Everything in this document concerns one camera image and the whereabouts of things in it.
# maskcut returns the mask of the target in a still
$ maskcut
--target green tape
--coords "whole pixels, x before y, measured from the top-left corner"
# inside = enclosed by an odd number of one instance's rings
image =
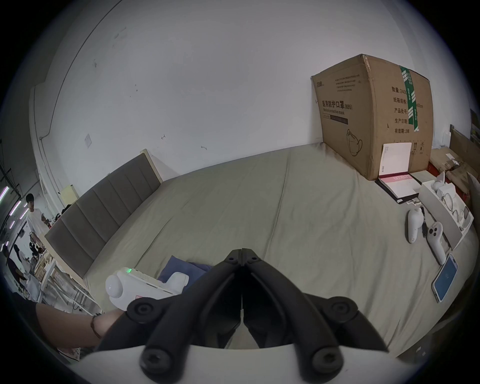
[[[408,102],[408,123],[413,125],[413,131],[417,132],[419,130],[419,121],[417,117],[417,99],[415,97],[415,90],[413,89],[412,76],[410,71],[400,66],[402,71],[403,81],[405,82],[405,90],[407,91],[407,102]]]

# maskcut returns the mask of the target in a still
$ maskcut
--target notebook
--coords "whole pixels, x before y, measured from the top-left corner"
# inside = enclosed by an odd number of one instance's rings
[[[384,144],[380,160],[379,182],[396,199],[415,197],[421,184],[408,173],[412,143]]]

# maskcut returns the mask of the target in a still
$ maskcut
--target phone screen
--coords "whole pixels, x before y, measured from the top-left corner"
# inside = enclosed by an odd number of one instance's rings
[[[445,265],[442,267],[437,279],[435,280],[434,286],[437,291],[438,300],[442,301],[447,294],[450,285],[452,284],[453,278],[455,277],[457,270],[457,265],[453,256],[450,254],[447,257]]]

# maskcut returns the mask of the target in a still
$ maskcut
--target gray bedsheet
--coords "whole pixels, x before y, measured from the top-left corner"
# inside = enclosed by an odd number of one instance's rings
[[[108,241],[85,282],[108,310],[105,279],[120,267],[157,277],[171,255],[216,264],[232,249],[251,248],[302,291],[353,299],[398,355],[442,317],[478,254],[472,227],[437,303],[431,284],[439,266],[427,241],[406,240],[410,208],[325,144],[243,158],[163,183]]]

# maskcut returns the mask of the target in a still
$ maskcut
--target smartphone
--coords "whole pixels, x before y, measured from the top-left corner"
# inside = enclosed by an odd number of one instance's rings
[[[433,294],[435,295],[438,303],[441,302],[447,294],[448,289],[452,285],[452,281],[455,278],[457,270],[458,265],[453,258],[453,255],[450,253],[445,264],[442,265],[440,272],[432,283]]]

